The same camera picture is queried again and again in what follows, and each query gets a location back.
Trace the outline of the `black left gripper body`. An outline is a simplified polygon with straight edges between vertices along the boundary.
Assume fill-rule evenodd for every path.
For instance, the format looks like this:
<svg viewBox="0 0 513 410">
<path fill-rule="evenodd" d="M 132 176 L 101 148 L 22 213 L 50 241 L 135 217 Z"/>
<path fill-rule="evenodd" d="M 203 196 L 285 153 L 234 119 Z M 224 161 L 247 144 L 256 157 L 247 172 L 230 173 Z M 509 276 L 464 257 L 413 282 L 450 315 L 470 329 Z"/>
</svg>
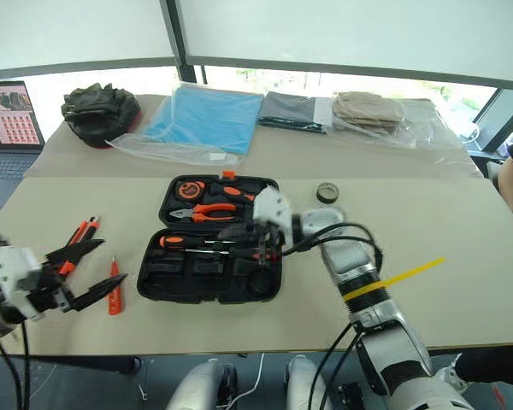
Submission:
<svg viewBox="0 0 513 410">
<path fill-rule="evenodd" d="M 74 296 L 53 266 L 31 268 L 26 282 L 30 314 L 42 314 L 53 309 L 66 313 L 74 309 Z"/>
</svg>

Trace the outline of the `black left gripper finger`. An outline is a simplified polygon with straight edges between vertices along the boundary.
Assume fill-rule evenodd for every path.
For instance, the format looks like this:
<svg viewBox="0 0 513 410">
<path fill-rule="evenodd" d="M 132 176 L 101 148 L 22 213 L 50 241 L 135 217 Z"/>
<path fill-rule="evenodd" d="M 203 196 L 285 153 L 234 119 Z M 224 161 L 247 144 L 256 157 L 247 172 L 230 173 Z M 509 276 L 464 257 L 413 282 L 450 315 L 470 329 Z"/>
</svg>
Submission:
<svg viewBox="0 0 513 410">
<path fill-rule="evenodd" d="M 71 308 L 75 311 L 81 311 L 88 308 L 90 305 L 103 299 L 114 289 L 119 287 L 126 277 L 127 274 L 123 273 L 98 282 L 83 295 L 75 297 L 71 301 Z"/>
<path fill-rule="evenodd" d="M 45 256 L 50 263 L 78 263 L 80 259 L 105 243 L 104 239 L 86 239 L 50 252 Z"/>
</svg>

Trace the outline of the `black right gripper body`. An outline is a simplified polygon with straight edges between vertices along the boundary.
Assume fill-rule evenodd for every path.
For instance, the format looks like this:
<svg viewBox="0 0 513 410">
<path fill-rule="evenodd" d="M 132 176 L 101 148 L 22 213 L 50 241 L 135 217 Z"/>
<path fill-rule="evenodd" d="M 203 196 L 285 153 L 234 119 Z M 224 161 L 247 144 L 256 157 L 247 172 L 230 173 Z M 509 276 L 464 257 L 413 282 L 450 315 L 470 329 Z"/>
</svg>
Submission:
<svg viewBox="0 0 513 410">
<path fill-rule="evenodd" d="M 272 222 L 255 222 L 252 232 L 256 236 L 256 258 L 277 259 L 283 246 L 283 234 Z"/>
</svg>

